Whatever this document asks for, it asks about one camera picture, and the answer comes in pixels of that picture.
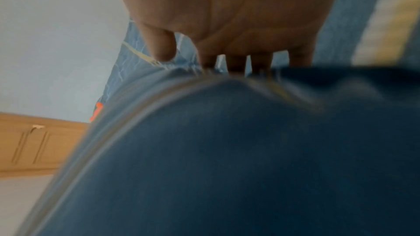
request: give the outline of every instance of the white wall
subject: white wall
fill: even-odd
[[[121,0],[0,0],[0,112],[88,121],[127,23]]]
[[[12,236],[51,176],[0,180],[0,235]]]

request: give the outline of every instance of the striped fabric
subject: striped fabric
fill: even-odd
[[[420,0],[336,0],[319,33],[314,65],[400,65],[420,69]],[[176,34],[177,55],[170,63],[151,56],[133,21],[99,100],[105,103],[139,67],[199,67],[191,40]],[[286,52],[274,56],[273,66],[284,66]],[[216,67],[226,71],[224,56]]]

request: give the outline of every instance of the orange object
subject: orange object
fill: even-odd
[[[96,103],[96,110],[93,112],[93,116],[89,119],[91,122],[98,116],[99,112],[102,110],[102,107],[104,107],[102,103]]]

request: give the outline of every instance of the yellow stripe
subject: yellow stripe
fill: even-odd
[[[386,26],[374,56],[375,65],[394,65],[398,61],[404,53],[419,15],[420,0],[397,0],[395,13]]]
[[[164,67],[156,59],[154,59],[153,57],[147,56],[147,55],[143,54],[142,52],[137,51],[136,49],[134,49],[134,47],[129,45],[127,42],[122,42],[122,44],[125,45],[133,54],[140,57],[144,61],[148,62],[152,66]]]

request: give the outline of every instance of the palm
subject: palm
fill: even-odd
[[[195,44],[200,62],[214,67],[226,54],[230,70],[266,68],[272,53],[287,50],[293,66],[310,65],[316,35],[333,0],[124,0],[152,55],[176,52],[173,33]]]

